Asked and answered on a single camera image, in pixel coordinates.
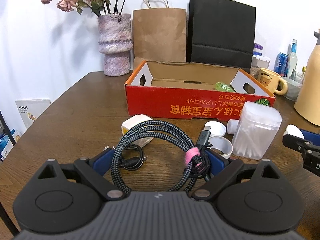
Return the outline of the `purple white lidded container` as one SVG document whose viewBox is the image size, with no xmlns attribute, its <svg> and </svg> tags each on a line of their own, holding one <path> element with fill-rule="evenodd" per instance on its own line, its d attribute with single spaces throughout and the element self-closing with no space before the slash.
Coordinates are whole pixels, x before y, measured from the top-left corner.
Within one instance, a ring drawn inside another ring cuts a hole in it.
<svg viewBox="0 0 320 240">
<path fill-rule="evenodd" d="M 254 43 L 253 55 L 261 56 L 262 54 L 263 54 L 263 46 L 258 43 Z"/>
</svg>

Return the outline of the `clear glass bottle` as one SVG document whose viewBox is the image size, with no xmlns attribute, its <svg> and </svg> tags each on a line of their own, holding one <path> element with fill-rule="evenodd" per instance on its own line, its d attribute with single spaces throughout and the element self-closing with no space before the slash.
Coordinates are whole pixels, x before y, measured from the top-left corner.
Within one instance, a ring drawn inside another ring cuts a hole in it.
<svg viewBox="0 0 320 240">
<path fill-rule="evenodd" d="M 288 56 L 287 77 L 294 79 L 297 65 L 297 40 L 292 40 L 291 50 Z"/>
</svg>

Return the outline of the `translucent cotton swab container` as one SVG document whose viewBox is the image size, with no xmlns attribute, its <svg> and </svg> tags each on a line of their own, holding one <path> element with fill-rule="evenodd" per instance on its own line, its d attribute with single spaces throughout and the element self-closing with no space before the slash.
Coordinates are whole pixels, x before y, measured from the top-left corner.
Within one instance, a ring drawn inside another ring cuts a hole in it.
<svg viewBox="0 0 320 240">
<path fill-rule="evenodd" d="M 233 154 L 255 160 L 262 159 L 282 120 L 281 114 L 273 107 L 245 102 L 232 139 Z"/>
</svg>

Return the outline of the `cream thermos jug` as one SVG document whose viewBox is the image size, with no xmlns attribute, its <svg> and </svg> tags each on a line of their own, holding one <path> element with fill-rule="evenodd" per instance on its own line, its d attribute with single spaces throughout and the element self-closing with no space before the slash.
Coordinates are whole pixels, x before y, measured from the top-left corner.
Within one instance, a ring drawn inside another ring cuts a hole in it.
<svg viewBox="0 0 320 240">
<path fill-rule="evenodd" d="M 304 72 L 300 93 L 295 101 L 294 108 L 308 122 L 319 126 L 320 123 L 320 66 L 319 66 L 319 31 L 314 32 L 317 38 L 316 45 L 310 54 Z"/>
</svg>

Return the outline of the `blue soda can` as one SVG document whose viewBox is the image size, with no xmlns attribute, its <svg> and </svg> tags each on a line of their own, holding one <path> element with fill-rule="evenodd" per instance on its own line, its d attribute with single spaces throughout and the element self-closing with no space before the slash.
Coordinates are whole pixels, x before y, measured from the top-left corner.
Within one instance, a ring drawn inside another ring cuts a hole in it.
<svg viewBox="0 0 320 240">
<path fill-rule="evenodd" d="M 289 59 L 287 54 L 279 53 L 276 57 L 273 71 L 278 73 L 280 76 L 286 76 L 288 60 Z"/>
</svg>

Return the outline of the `white round lid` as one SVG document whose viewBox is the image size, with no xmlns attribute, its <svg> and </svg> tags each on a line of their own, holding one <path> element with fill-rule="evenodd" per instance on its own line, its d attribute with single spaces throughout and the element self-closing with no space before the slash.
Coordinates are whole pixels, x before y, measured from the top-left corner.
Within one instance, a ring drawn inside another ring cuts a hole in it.
<svg viewBox="0 0 320 240">
<path fill-rule="evenodd" d="M 205 123 L 204 129 L 210 131 L 210 137 L 223 137 L 227 132 L 226 126 L 218 121 Z"/>
</svg>

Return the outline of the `red cardboard box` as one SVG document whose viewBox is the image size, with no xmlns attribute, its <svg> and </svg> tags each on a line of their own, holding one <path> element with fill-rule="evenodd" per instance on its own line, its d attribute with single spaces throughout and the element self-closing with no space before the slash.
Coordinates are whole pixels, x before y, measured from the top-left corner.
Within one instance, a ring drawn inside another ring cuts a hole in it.
<svg viewBox="0 0 320 240">
<path fill-rule="evenodd" d="M 235 92 L 215 89 L 224 82 Z M 142 61 L 125 82 L 130 116 L 153 118 L 240 118 L 245 102 L 273 106 L 276 100 L 261 83 L 242 69 L 201 63 Z"/>
</svg>

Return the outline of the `black paper bag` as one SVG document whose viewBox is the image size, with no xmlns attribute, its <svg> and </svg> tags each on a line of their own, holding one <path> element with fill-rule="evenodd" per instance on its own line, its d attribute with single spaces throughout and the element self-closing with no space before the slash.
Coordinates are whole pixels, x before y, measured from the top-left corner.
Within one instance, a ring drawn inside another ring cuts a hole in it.
<svg viewBox="0 0 320 240">
<path fill-rule="evenodd" d="M 236 0 L 189 0 L 187 62 L 249 72 L 256 8 Z"/>
</svg>

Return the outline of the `white tape roll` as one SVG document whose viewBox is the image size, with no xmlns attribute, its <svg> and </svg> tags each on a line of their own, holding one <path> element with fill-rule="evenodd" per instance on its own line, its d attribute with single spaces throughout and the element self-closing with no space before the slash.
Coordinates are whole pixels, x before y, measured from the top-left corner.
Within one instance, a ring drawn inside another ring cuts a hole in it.
<svg viewBox="0 0 320 240">
<path fill-rule="evenodd" d="M 222 157 L 224 157 L 225 159 L 228 159 L 233 153 L 232 143 L 224 137 L 210 137 L 208 142 L 210 144 L 209 148 L 221 155 Z"/>
</svg>

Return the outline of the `white booklet on floor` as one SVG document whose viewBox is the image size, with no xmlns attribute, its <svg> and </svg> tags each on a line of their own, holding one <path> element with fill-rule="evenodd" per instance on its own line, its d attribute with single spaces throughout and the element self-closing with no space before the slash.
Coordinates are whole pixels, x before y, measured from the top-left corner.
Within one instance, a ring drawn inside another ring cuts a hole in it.
<svg viewBox="0 0 320 240">
<path fill-rule="evenodd" d="M 49 99 L 16 101 L 16 106 L 26 129 L 28 129 L 50 105 L 51 101 Z"/>
</svg>

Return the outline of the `small white bottle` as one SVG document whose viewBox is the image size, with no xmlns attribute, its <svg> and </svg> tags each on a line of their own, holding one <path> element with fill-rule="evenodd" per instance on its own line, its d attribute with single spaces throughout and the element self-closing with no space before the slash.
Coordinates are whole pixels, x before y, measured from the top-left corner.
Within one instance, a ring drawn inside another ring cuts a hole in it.
<svg viewBox="0 0 320 240">
<path fill-rule="evenodd" d="M 227 133 L 233 135 L 238 127 L 239 120 L 230 119 L 227 122 Z"/>
</svg>

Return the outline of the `clear jar with seeds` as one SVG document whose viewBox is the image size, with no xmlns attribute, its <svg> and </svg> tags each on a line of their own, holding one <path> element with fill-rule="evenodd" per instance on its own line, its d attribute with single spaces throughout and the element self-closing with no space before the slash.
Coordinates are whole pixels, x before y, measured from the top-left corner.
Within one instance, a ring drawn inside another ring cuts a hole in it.
<svg viewBox="0 0 320 240">
<path fill-rule="evenodd" d="M 269 64 L 270 59 L 268 57 L 261 55 L 253 55 L 249 74 L 255 79 L 258 79 L 260 69 L 268 68 Z"/>
</svg>

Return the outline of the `purple textured vase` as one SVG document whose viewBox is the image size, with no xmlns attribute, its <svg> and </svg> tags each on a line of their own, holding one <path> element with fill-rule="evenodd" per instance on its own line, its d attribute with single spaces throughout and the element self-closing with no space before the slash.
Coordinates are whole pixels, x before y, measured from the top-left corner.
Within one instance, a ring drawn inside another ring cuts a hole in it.
<svg viewBox="0 0 320 240">
<path fill-rule="evenodd" d="M 104 54 L 104 74 L 122 76 L 130 71 L 133 48 L 131 15 L 103 15 L 98 18 L 99 52 Z"/>
</svg>

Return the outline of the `brown paper bag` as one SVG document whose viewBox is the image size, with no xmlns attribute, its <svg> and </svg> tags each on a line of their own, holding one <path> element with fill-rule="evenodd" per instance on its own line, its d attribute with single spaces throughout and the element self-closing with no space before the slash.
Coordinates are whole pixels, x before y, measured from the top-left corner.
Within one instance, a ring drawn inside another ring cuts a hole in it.
<svg viewBox="0 0 320 240">
<path fill-rule="evenodd" d="M 144 60 L 158 62 L 186 62 L 187 14 L 185 9 L 152 8 L 143 0 L 146 9 L 133 11 L 133 67 Z"/>
</svg>

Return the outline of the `green plastic bottle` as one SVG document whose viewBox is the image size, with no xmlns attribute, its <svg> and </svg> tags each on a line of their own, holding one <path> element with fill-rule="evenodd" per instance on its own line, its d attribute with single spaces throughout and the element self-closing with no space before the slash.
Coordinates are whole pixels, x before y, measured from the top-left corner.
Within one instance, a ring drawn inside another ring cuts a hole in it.
<svg viewBox="0 0 320 240">
<path fill-rule="evenodd" d="M 217 82 L 215 84 L 215 89 L 218 90 L 218 91 L 221 91 L 221 92 L 228 92 L 228 93 L 234 93 L 235 90 L 230 87 L 229 85 L 225 84 L 224 82 Z"/>
</svg>

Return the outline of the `blue white boxes on floor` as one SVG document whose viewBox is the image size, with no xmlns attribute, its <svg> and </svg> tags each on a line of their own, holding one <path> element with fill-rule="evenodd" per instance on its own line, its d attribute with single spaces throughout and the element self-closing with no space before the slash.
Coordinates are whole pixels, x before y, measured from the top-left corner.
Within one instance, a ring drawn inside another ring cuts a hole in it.
<svg viewBox="0 0 320 240">
<path fill-rule="evenodd" d="M 22 136 L 22 133 L 19 130 L 12 129 L 11 135 L 15 139 L 15 141 L 18 141 L 20 137 Z M 1 143 L 0 143 L 0 151 L 1 151 L 1 162 L 5 160 L 5 158 L 8 156 L 9 152 L 12 150 L 13 144 L 10 141 L 9 137 L 7 135 L 2 134 L 1 135 Z"/>
</svg>

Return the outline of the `yellow bear mug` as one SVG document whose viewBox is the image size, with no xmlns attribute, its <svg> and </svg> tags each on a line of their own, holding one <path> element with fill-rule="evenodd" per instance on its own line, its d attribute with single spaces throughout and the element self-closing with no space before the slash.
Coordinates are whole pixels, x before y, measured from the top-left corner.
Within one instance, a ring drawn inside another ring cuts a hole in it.
<svg viewBox="0 0 320 240">
<path fill-rule="evenodd" d="M 285 95 L 288 91 L 287 82 L 272 70 L 260 68 L 258 81 L 272 94 Z"/>
</svg>

